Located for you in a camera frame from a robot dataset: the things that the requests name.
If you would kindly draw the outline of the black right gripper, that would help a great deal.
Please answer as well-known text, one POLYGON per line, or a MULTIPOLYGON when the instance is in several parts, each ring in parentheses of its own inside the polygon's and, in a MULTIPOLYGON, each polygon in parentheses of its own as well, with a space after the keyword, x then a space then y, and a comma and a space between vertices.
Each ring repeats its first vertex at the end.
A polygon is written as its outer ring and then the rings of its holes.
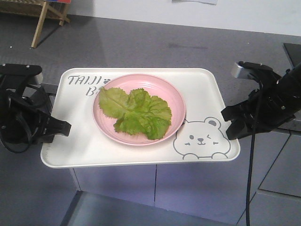
POLYGON ((248 100, 221 111, 224 120, 231 122, 226 130, 229 140, 270 132, 294 119, 295 113, 296 86, 281 84, 253 90, 248 100))

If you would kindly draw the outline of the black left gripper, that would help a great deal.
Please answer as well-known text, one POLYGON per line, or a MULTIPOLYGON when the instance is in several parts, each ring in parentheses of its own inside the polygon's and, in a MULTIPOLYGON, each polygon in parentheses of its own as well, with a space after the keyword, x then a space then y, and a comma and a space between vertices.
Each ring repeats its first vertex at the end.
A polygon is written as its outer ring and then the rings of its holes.
MULTIPOLYGON (((50 115, 51 101, 44 89, 29 89, 30 97, 11 90, 0 91, 0 140, 5 144, 33 144, 45 115, 50 115)), ((46 135, 39 143, 52 143, 55 135, 69 136, 71 124, 50 116, 46 120, 46 135)))

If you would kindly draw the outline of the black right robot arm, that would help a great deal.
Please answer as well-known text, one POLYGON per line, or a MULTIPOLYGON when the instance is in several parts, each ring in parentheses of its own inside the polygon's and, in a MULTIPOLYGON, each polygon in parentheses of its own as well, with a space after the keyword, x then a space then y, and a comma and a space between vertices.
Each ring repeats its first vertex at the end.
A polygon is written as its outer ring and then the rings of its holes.
POLYGON ((226 130, 229 140, 270 132, 294 119, 295 113, 300 111, 300 65, 280 76, 269 66, 239 61, 234 64, 231 74, 236 78, 254 80, 259 88, 253 90, 247 100, 221 111, 224 120, 231 122, 226 130))

